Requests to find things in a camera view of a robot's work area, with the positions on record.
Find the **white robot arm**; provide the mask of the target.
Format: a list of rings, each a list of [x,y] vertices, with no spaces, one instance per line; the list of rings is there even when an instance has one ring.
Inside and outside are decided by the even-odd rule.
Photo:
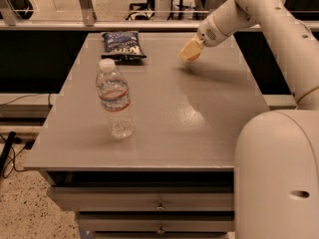
[[[234,156],[235,239],[318,239],[319,42],[285,0],[227,0],[179,52],[200,56],[235,32],[259,25],[296,109],[250,120]]]

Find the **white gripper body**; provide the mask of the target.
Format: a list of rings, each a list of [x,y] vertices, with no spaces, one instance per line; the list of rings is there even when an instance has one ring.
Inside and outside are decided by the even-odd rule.
[[[215,47],[231,36],[229,17],[217,9],[209,14],[197,29],[197,36],[206,47]]]

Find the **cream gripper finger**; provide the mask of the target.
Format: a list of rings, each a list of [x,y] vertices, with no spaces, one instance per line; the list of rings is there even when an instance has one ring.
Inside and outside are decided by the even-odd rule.
[[[202,52],[203,44],[200,40],[190,39],[179,51],[178,57],[186,61],[189,57]]]

